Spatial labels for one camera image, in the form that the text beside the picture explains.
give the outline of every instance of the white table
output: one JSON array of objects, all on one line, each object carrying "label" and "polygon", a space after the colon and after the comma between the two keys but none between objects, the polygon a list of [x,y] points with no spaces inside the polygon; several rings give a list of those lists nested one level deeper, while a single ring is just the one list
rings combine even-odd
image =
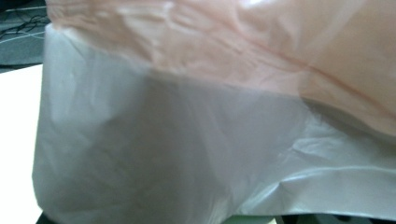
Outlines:
[{"label": "white table", "polygon": [[42,65],[0,74],[0,211],[2,223],[35,223],[32,166]]}]

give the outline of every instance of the plastic wrap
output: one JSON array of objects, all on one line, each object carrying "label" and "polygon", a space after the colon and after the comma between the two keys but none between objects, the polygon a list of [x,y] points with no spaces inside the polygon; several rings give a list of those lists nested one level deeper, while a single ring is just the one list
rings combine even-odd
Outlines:
[{"label": "plastic wrap", "polygon": [[396,2],[48,6],[34,182],[53,219],[396,219]]}]

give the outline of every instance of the white plastic bag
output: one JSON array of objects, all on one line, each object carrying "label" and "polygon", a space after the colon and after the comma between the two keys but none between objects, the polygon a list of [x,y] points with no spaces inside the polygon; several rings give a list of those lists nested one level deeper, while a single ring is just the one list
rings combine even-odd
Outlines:
[{"label": "white plastic bag", "polygon": [[396,219],[396,2],[48,6],[34,182],[54,220]]}]

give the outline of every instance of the plastic bag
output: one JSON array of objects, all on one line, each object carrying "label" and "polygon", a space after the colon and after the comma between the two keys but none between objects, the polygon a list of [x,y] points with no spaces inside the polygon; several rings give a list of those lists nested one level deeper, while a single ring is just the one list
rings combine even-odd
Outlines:
[{"label": "plastic bag", "polygon": [[396,219],[396,2],[48,6],[34,182],[53,219]]}]

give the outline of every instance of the crinkled plastic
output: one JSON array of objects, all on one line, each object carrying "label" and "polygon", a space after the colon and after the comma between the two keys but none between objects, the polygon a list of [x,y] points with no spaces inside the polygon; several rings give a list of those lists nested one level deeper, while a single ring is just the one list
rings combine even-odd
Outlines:
[{"label": "crinkled plastic", "polygon": [[34,183],[53,219],[396,219],[395,1],[47,3]]}]

